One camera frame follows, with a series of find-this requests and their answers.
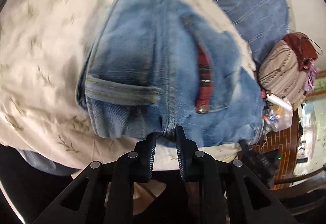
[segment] clothing pile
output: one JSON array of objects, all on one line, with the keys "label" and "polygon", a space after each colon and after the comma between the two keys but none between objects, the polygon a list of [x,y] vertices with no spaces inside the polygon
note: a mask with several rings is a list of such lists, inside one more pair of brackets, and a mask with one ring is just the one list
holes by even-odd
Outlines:
[{"label": "clothing pile", "polygon": [[293,110],[314,89],[319,68],[314,66],[317,51],[307,35],[294,32],[278,41],[259,70],[260,85],[273,103],[264,120],[273,131],[291,126]]},{"label": "clothing pile", "polygon": [[289,18],[285,0],[7,0],[0,22],[0,142],[62,175],[154,131],[154,170],[176,169],[176,125],[232,160],[261,135],[255,64]]}]

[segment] denim seam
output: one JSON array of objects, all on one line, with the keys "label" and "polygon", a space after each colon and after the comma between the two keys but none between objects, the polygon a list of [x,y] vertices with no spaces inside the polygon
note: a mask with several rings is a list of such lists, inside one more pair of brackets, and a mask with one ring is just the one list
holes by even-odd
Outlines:
[{"label": "denim seam", "polygon": [[162,46],[161,43],[158,43],[160,41],[160,35],[157,33],[160,30],[160,13],[159,8],[162,5],[162,0],[159,0],[159,3],[155,5],[154,9],[154,17],[155,17],[155,26],[154,26],[154,45],[153,45],[153,60],[154,60],[154,67],[153,67],[153,85],[159,86],[160,84],[160,69],[161,69],[161,52],[162,52]]},{"label": "denim seam", "polygon": [[92,44],[92,47],[89,49],[88,53],[87,53],[87,57],[86,57],[86,61],[83,65],[83,68],[79,74],[79,79],[78,79],[78,83],[77,83],[77,86],[76,86],[76,90],[75,90],[75,101],[77,103],[78,106],[80,106],[84,111],[87,109],[85,109],[84,107],[87,108],[87,106],[85,106],[83,102],[83,96],[81,95],[82,93],[82,86],[84,85],[84,79],[86,79],[86,69],[88,67],[88,61],[89,61],[89,58],[91,56],[91,53],[92,53],[92,49],[93,49],[93,46],[94,46],[94,43]]},{"label": "denim seam", "polygon": [[162,8],[160,12],[161,16],[161,21],[162,21],[162,42],[163,42],[163,47],[166,47],[164,50],[167,53],[166,57],[166,65],[167,67],[165,68],[165,79],[166,79],[166,105],[167,105],[167,126],[163,132],[163,137],[167,136],[169,132],[169,127],[170,127],[170,46],[169,46],[169,27],[166,27],[167,24],[167,0],[162,0]]},{"label": "denim seam", "polygon": [[[112,15],[112,13],[113,13],[113,10],[114,10],[114,8],[115,8],[115,6],[116,6],[116,4],[117,4],[118,1],[119,1],[119,0],[114,0],[114,1],[113,1],[113,3],[112,3],[112,7],[111,7],[111,10],[110,10],[110,12],[109,12],[109,14],[108,14],[108,17],[107,17],[107,19],[106,19],[104,25],[103,25],[102,31],[101,31],[101,33],[100,33],[100,36],[99,36],[99,38],[97,39],[97,43],[96,43],[95,49],[94,49],[94,51],[92,51],[92,54],[91,54],[91,63],[90,63],[90,65],[89,65],[89,67],[88,67],[88,71],[87,71],[88,74],[90,74],[90,71],[91,71],[92,65],[93,65],[94,60],[95,60],[95,55],[96,55],[96,52],[97,52],[97,49],[98,49],[98,46],[99,46],[99,43],[100,43],[100,40],[101,40],[101,38],[102,38],[102,36],[103,36],[103,33],[104,33],[104,31],[105,31],[105,28],[107,27],[107,24],[108,24],[108,22],[109,22],[109,20],[110,20],[110,18],[111,18],[111,15]],[[95,122],[94,114],[93,114],[93,104],[92,104],[92,101],[91,101],[91,100],[90,100],[90,108],[92,109],[92,110],[91,110],[92,115],[90,115],[90,118],[91,118],[92,123],[94,124],[94,125],[93,125],[93,129],[94,129],[94,132],[98,135],[98,132],[97,132],[97,126],[96,126],[96,122]]]},{"label": "denim seam", "polygon": [[139,107],[137,107],[137,113],[141,116],[141,134],[146,138],[146,123]]},{"label": "denim seam", "polygon": [[142,85],[146,85],[147,84],[147,79],[148,79],[148,70],[151,67],[151,62],[153,63],[153,49],[154,49],[154,26],[153,26],[153,21],[154,19],[151,20],[151,31],[150,31],[150,36],[149,36],[149,44],[148,47],[146,47],[147,51],[146,51],[146,56],[145,56],[145,61],[143,64],[143,70],[140,76],[140,83]]},{"label": "denim seam", "polygon": [[[174,8],[174,4],[179,5],[179,3],[176,0],[168,0],[167,1],[167,11],[170,12],[170,10],[175,10]],[[175,65],[177,64],[177,62],[175,62],[174,60],[177,58],[177,56],[175,56],[175,50],[173,49],[174,54],[172,54],[171,52],[171,45],[170,42],[168,43],[168,50],[169,50],[169,80],[170,80],[170,85],[169,85],[169,92],[170,92],[170,112],[169,112],[169,118],[173,118],[172,122],[170,122],[170,128],[168,129],[168,133],[173,133],[174,132],[174,128],[176,126],[176,70],[175,70]]]}]

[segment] red plaid fabric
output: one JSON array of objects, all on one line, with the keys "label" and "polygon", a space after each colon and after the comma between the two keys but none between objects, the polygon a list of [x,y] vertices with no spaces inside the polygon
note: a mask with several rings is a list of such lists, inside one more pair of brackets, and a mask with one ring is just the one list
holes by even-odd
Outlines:
[{"label": "red plaid fabric", "polygon": [[200,114],[209,112],[209,101],[213,92],[212,74],[209,67],[208,58],[204,50],[197,43],[198,66],[199,66],[199,95],[196,102],[196,111]]}]

